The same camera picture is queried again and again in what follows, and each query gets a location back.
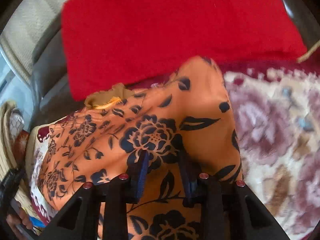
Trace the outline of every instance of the light blue floor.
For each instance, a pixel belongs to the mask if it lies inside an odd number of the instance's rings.
[[[32,94],[30,89],[17,78],[0,54],[0,105],[7,100],[14,100],[22,112],[25,127],[29,131],[33,111]]]

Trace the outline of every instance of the orange cloth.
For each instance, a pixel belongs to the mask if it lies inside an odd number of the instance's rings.
[[[201,209],[182,205],[180,150],[184,148],[202,171],[218,179],[242,179],[235,123],[223,83],[213,61],[194,57],[163,87],[106,109],[85,107],[68,121],[50,126],[40,191],[59,210],[84,182],[109,182],[147,150],[143,196],[137,205],[127,206],[130,237],[152,240],[184,234],[186,238],[180,239],[196,239]]]

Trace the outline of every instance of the human hand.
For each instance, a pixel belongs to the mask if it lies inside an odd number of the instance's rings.
[[[21,208],[21,204],[17,202],[19,206],[19,217],[21,218],[22,224],[26,226],[27,229],[32,229],[32,222],[29,219],[28,214]],[[15,217],[11,214],[7,216],[7,223],[9,224],[11,230],[14,232],[16,237],[19,240],[26,240],[26,238],[20,233],[20,231],[17,229],[17,225],[21,224],[18,217]]]

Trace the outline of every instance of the folded red fabric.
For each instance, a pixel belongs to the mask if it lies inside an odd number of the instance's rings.
[[[281,0],[69,0],[62,34],[75,100],[170,73],[194,55],[290,60],[306,52]]]

